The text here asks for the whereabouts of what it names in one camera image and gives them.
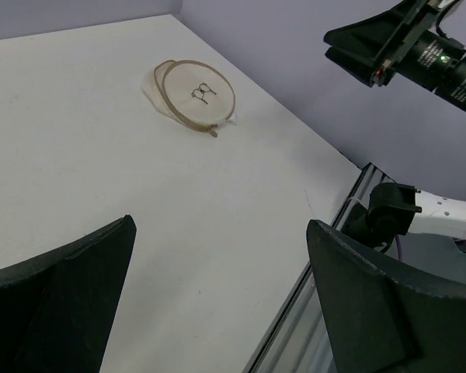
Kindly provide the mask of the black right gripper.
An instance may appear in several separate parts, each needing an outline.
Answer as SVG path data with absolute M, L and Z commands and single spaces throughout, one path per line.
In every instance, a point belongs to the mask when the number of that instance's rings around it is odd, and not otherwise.
M 466 45 L 440 27 L 458 3 L 401 1 L 328 31 L 325 56 L 363 84 L 383 86 L 401 75 L 466 112 Z

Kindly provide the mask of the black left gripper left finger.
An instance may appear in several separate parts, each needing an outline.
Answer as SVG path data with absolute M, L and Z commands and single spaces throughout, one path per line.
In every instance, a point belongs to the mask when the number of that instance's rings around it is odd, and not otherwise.
M 126 215 L 0 269 L 0 372 L 98 372 L 134 248 Z

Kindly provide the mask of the round mesh laundry bag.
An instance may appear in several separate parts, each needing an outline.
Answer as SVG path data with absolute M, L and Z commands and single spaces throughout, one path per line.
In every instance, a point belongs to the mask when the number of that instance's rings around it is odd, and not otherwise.
M 232 84 L 201 61 L 163 61 L 143 77 L 141 90 L 160 114 L 214 138 L 235 121 L 237 96 Z

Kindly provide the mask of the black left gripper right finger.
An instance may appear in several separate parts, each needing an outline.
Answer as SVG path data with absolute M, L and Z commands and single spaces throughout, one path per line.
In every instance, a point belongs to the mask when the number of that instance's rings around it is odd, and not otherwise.
M 306 239 L 337 371 L 466 372 L 466 284 L 323 221 L 309 221 Z

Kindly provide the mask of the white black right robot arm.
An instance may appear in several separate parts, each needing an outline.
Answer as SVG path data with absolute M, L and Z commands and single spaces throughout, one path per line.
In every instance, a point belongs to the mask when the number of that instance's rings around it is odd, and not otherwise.
M 440 24 L 456 1 L 402 1 L 377 16 L 328 31 L 325 56 L 368 87 L 395 75 L 466 113 L 466 45 Z M 343 234 L 377 248 L 398 235 L 433 234 L 466 241 L 466 201 L 400 183 L 380 183 L 368 206 L 353 206 Z

